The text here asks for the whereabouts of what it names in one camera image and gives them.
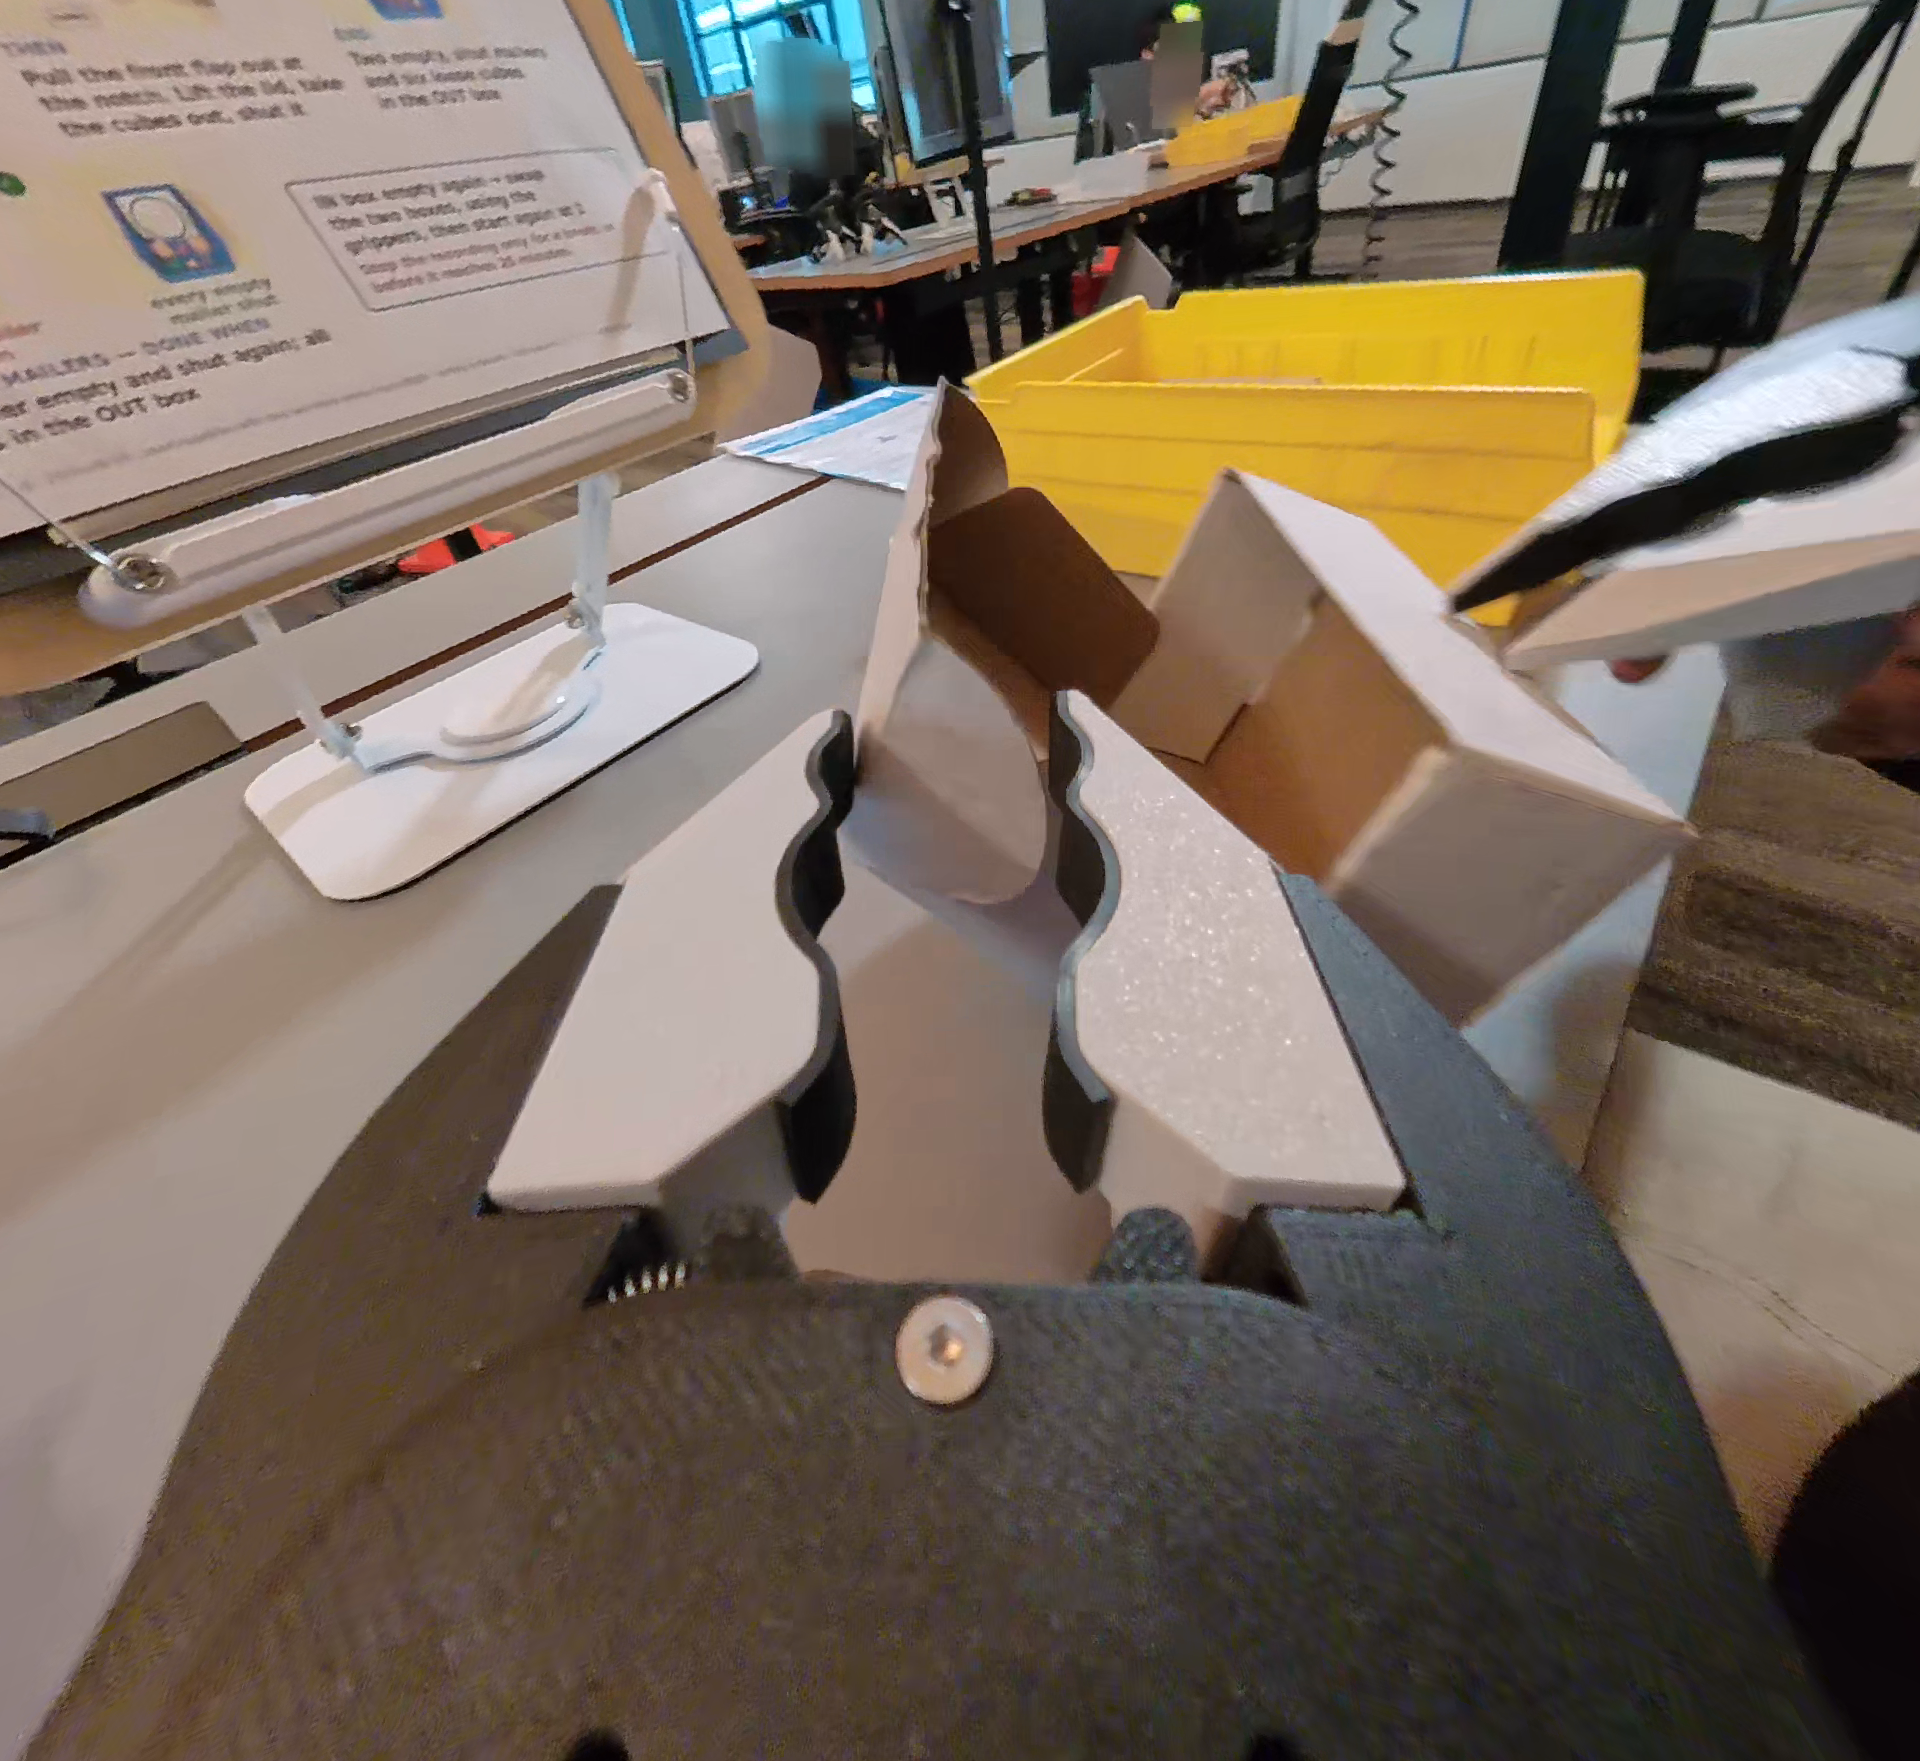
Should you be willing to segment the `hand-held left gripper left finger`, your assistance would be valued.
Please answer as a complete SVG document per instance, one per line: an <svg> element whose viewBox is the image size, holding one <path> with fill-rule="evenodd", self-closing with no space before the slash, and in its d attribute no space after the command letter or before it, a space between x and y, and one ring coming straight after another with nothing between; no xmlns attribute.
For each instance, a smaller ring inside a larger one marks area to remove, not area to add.
<svg viewBox="0 0 1920 1761"><path fill-rule="evenodd" d="M489 1176L515 1215L785 1215L856 1120L823 929L845 897L852 717L764 752L621 880Z"/></svg>

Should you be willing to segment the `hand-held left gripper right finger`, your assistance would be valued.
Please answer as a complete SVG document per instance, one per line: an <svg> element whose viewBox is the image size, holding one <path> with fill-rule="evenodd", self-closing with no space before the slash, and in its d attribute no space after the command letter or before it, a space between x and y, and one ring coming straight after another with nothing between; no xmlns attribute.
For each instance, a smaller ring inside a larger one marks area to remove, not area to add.
<svg viewBox="0 0 1920 1761"><path fill-rule="evenodd" d="M1402 1160L1286 873L1087 693L1056 695L1047 1149L1113 1222L1183 1220L1204 1268L1265 1206L1388 1215Z"/></svg>

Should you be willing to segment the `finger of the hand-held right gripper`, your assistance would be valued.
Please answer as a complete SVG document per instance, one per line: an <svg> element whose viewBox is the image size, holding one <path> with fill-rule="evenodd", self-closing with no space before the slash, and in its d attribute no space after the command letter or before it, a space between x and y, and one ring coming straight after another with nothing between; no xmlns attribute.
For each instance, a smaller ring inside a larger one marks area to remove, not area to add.
<svg viewBox="0 0 1920 1761"><path fill-rule="evenodd" d="M1913 498L1756 502L1689 542L1636 552L1512 630L1510 669L1651 660L1897 615L1917 604Z"/></svg>
<svg viewBox="0 0 1920 1761"><path fill-rule="evenodd" d="M1846 487L1884 465L1918 395L1918 299L1775 341L1632 430L1594 475L1453 588L1469 613L1704 533L1758 500Z"/></svg>

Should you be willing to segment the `white cardboard mailer box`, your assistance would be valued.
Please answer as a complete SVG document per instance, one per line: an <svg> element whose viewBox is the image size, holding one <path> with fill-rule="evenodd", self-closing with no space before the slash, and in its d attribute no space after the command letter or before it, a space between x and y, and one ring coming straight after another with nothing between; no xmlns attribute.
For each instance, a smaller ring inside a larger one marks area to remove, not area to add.
<svg viewBox="0 0 1920 1761"><path fill-rule="evenodd" d="M943 384L856 704L859 860L927 902L1031 894L1060 693L1314 880L1459 1027L1693 835L1370 520L1225 468L1141 599Z"/></svg>

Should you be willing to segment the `grey desk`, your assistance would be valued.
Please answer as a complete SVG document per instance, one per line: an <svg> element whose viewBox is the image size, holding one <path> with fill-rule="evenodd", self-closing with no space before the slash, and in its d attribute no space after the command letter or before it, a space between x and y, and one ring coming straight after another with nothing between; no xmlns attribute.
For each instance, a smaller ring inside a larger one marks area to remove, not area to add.
<svg viewBox="0 0 1920 1761"><path fill-rule="evenodd" d="M282 743L278 676L190 672L4 749L34 773L219 717L254 752L151 793L4 872L4 1756L108 1756L43 1724L139 1552L221 1350L278 1245L376 1111L591 889L726 789L798 723L849 704L900 497L723 457L627 495L615 595L751 639L759 669L500 838L391 897L320 899L244 804ZM574 539L553 527L299 630L323 692L409 693L533 630ZM1577 1168L1668 889L1658 865L1470 1042ZM1108 1230L1041 1137L1050 996L858 864L827 929L845 983L858 1122L819 1209L788 1220L802 1265L873 1278L1080 1277ZM478 1220L489 1148L425 1229L318 1230L299 1312L318 1361L271 1342L267 1440L295 1467L349 1436L374 1338L335 1283L402 1258L389 1302L425 1382L478 1367L579 1305L613 1216Z"/></svg>

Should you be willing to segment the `person's right hand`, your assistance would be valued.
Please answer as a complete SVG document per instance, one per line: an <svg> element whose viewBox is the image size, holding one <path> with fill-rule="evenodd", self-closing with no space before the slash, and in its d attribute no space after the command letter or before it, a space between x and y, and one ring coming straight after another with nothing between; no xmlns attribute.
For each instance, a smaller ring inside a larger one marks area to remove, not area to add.
<svg viewBox="0 0 1920 1761"><path fill-rule="evenodd" d="M1867 767L1918 762L1918 608L1904 615L1884 664L1814 731L1812 746Z"/></svg>

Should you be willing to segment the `black stool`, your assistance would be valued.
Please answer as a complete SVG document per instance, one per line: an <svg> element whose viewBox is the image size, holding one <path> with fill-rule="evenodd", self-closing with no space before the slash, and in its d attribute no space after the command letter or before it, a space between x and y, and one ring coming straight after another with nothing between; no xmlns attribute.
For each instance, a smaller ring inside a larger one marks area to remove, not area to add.
<svg viewBox="0 0 1920 1761"><path fill-rule="evenodd" d="M1798 109L1749 113L1753 92L1657 89L1617 102L1603 124L1601 183L1559 261L1639 272L1646 353L1758 348L1790 308L1812 140ZM1703 222L1706 171L1727 161L1779 165L1758 237Z"/></svg>

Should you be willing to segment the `white document stand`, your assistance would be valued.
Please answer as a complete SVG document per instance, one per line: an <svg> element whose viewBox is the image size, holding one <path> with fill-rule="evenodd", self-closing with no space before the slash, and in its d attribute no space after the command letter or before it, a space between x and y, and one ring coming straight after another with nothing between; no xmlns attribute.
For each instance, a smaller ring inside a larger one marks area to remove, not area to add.
<svg viewBox="0 0 1920 1761"><path fill-rule="evenodd" d="M276 661L309 745L253 781L247 807L338 902L395 891L733 692L755 646L611 606L613 475L721 430L753 398L770 330L733 240L605 0L570 0L635 134L667 140L655 197L695 218L733 326L600 378L525 392L377 445L338 445L75 522L4 536L65 551L50 579L4 588L4 685L80 680L240 618ZM559 620L362 721L303 685L273 606L575 485L575 572Z"/></svg>

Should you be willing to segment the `black office chair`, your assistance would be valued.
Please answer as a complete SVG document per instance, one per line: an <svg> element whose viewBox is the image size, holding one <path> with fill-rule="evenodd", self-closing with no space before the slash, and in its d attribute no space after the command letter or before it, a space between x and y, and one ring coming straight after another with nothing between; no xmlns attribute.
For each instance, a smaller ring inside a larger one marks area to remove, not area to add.
<svg viewBox="0 0 1920 1761"><path fill-rule="evenodd" d="M1324 226L1321 190L1338 170L1379 140L1385 109L1339 113L1359 54L1366 16L1376 0L1345 0L1321 41L1310 84L1277 159L1260 171L1271 190L1265 211L1235 218L1227 284L1308 282Z"/></svg>

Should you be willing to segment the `small yellow plastic bin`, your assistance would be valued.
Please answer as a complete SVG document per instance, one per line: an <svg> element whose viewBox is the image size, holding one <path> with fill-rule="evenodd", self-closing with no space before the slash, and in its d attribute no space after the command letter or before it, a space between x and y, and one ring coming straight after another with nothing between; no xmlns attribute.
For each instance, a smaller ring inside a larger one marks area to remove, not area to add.
<svg viewBox="0 0 1920 1761"><path fill-rule="evenodd" d="M1220 168L1231 161L1260 168L1260 156L1277 156L1291 140L1306 94L1237 107L1188 124L1163 141L1168 170Z"/></svg>

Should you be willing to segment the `laminated sheet with blue strip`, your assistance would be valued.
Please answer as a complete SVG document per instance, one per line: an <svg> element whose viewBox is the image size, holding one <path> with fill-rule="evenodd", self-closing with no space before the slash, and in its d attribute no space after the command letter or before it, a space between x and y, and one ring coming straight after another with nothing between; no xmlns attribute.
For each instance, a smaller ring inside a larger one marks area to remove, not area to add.
<svg viewBox="0 0 1920 1761"><path fill-rule="evenodd" d="M933 421L936 392L924 386L879 386L773 430L725 444L725 451L782 471L908 489Z"/></svg>

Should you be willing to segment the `person's black sweater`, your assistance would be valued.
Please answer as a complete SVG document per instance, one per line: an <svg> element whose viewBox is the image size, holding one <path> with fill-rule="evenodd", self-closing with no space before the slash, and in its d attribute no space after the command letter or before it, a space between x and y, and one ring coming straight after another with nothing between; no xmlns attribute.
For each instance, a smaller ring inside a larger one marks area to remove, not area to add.
<svg viewBox="0 0 1920 1761"><path fill-rule="evenodd" d="M1862 1756L1918 1755L1918 1378L1822 1450L1778 1537L1772 1585Z"/></svg>

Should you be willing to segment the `wooden top work table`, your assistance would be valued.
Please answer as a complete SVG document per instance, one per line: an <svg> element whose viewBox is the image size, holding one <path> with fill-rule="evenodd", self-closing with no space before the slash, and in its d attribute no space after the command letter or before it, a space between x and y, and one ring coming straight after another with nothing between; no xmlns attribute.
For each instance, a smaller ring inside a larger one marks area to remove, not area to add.
<svg viewBox="0 0 1920 1761"><path fill-rule="evenodd" d="M1118 156L1075 163L1053 183L1052 199L1031 207L988 205L988 234L996 264L1015 262L1024 248L1090 232L1158 204L1187 197L1271 168L1231 161L1220 168L1168 170L1163 141ZM882 238L856 256L837 261L782 261L755 267L749 278L769 305L774 297L879 292L924 278L953 278L977 267L977 218L936 222L905 238Z"/></svg>

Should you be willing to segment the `printed instruction sheet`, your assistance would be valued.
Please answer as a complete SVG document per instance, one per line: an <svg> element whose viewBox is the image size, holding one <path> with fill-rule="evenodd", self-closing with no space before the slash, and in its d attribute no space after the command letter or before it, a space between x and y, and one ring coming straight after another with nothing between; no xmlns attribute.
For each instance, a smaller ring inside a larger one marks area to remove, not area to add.
<svg viewBox="0 0 1920 1761"><path fill-rule="evenodd" d="M733 326L570 0L2 0L4 536Z"/></svg>

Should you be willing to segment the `computer monitor on stand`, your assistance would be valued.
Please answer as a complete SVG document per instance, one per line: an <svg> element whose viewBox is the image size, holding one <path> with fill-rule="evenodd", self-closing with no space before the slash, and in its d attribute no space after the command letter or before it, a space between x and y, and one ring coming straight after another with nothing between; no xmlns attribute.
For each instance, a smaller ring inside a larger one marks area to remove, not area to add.
<svg viewBox="0 0 1920 1761"><path fill-rule="evenodd" d="M1001 0L879 0L900 131L917 168L963 161L963 197L979 226L972 278L993 360L1004 352L1001 274L988 234L987 151L1013 135Z"/></svg>

